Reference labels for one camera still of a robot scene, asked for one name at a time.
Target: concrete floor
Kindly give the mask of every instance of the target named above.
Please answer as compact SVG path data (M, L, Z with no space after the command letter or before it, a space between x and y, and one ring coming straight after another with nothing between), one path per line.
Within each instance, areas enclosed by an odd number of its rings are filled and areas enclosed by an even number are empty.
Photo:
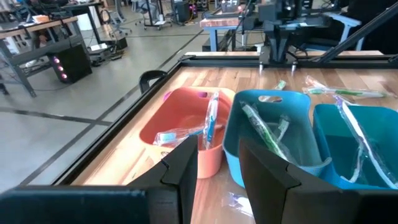
M0 95L0 192L51 183L135 102L143 72L168 70L185 52L201 51L208 39L198 24L144 30L134 25L141 15L125 7L124 16L132 34L122 59L93 68L93 74L70 86L60 83L52 69L30 77L36 98L20 85L7 85L11 95ZM87 45L96 43L91 31L83 36Z

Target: blue basket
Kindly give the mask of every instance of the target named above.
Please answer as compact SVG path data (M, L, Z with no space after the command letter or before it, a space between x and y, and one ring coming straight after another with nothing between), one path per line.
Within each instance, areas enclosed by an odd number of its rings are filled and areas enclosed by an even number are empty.
M349 107L369 141L377 147L378 154L388 168L398 174L398 113L389 108L374 106ZM387 185L377 174L374 166L366 160L363 172L371 185L352 184L340 176L350 178L358 143L341 118L335 105L317 105L313 112L313 130L322 158L331 157L320 176L325 181L342 189L385 189Z
M261 102L260 96L277 96L282 101ZM283 114L290 118L290 125L282 138L282 143L291 150L298 161L302 161L302 169L318 176L330 163L329 159L325 162L321 160L308 118L311 100L307 95L295 91L245 90L235 95L223 139L229 171L237 184L244 187L238 158L239 138L247 137L264 144L244 114L240 101L250 105L255 104L260 117L267 123L278 123Z

